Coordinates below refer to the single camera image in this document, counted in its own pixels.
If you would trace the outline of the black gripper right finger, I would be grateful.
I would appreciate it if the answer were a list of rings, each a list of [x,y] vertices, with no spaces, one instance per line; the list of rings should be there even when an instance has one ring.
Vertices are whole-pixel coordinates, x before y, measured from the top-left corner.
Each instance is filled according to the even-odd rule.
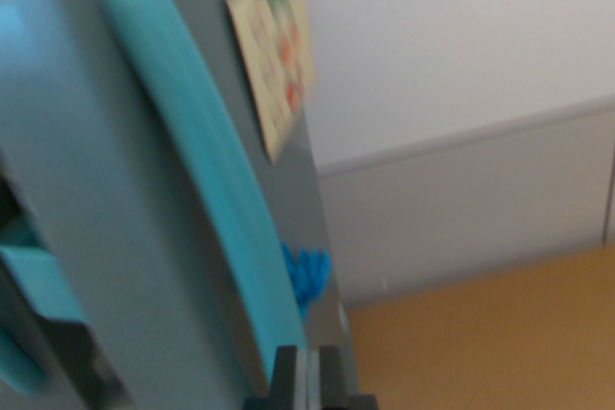
[[[309,354],[309,408],[347,408],[346,381],[338,346],[323,346]]]

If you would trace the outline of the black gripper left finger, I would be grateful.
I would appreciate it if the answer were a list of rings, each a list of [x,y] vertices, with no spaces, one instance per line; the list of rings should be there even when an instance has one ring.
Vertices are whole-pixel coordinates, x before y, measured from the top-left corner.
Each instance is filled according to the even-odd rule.
[[[297,346],[277,348],[269,408],[308,408],[308,353],[305,350]]]

